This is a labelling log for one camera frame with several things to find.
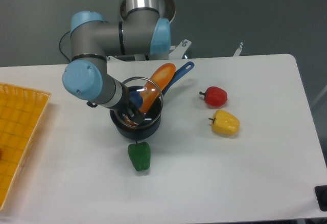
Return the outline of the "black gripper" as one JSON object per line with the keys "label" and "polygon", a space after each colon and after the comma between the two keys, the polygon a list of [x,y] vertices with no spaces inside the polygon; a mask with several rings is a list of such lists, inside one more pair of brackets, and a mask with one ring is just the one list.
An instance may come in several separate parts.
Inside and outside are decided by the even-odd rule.
{"label": "black gripper", "polygon": [[127,115],[126,122],[132,126],[142,124],[145,119],[144,113],[131,101],[127,87],[122,88],[122,96],[118,102],[117,110]]}

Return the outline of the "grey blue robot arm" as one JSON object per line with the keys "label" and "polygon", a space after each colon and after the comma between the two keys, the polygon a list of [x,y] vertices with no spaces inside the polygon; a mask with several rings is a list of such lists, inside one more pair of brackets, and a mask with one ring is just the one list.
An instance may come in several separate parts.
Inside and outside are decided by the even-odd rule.
{"label": "grey blue robot arm", "polygon": [[124,21],[110,23],[97,12],[82,11],[71,20],[72,60],[65,68],[65,89],[81,100],[124,112],[141,123],[144,113],[130,100],[128,88],[107,73],[106,58],[114,55],[161,54],[171,46],[168,19],[159,0],[125,0]]}

